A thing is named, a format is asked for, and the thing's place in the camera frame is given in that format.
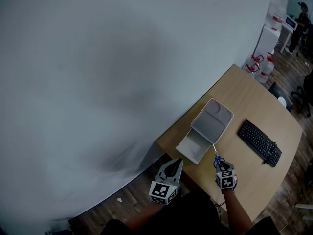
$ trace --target blue scissors handle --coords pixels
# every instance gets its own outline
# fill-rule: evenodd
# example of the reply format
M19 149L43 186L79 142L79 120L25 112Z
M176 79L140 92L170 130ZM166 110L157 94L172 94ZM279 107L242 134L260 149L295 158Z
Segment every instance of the blue scissors handle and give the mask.
M213 162L213 166L214 166L215 169L216 169L217 163L221 166L221 161L224 161L224 162L225 162L225 159L222 158L222 157L220 157L220 156L215 157L215 160L214 160L214 162Z

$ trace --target scissors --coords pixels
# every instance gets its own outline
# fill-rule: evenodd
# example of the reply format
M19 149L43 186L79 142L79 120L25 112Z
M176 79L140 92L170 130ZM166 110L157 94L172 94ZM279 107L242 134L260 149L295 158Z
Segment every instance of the scissors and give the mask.
M224 161L224 162L225 162L225 159L222 158L221 156L219 156L219 154L217 153L217 151L216 151L216 149L215 149L214 144L212 144L212 145L213 145L213 148L214 148L214 150L215 150L215 160L214 160L214 162L213 162L213 166L214 166L215 169L216 169L216 165L217 165L217 164L219 165L219 167L223 167L223 166L221 165L221 161Z

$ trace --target black keyboard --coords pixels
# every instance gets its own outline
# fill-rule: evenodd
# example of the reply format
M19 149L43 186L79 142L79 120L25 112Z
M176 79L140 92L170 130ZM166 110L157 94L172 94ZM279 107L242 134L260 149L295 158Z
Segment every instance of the black keyboard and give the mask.
M238 131L238 136L264 160L264 164L269 164L272 167L277 165L282 152L275 142L270 140L249 120L244 121Z

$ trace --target wooden desk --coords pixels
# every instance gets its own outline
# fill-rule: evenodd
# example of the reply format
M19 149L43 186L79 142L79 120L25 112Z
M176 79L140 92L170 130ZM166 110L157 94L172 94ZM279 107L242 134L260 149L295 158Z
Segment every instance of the wooden desk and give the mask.
M237 65L232 65L219 81L156 141L173 159L183 158L183 170L219 204L224 201L224 197L215 183L213 147L208 149L198 165L175 149L190 130L191 122L211 98L215 98L234 113L234 118L217 142L216 149L220 156L234 164L238 176L235 194L251 220L254 220L283 181L296 153L302 128L265 87ZM245 119L260 128L282 151L275 168L261 165L262 159L237 136L237 131Z

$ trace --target black cap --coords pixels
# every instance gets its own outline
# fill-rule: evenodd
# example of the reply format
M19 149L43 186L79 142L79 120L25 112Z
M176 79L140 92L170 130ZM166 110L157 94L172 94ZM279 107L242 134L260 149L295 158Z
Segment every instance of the black cap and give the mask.
M307 5L306 5L305 3L299 2L298 4L299 4L301 7L305 8L305 9L308 11L308 7L307 7Z

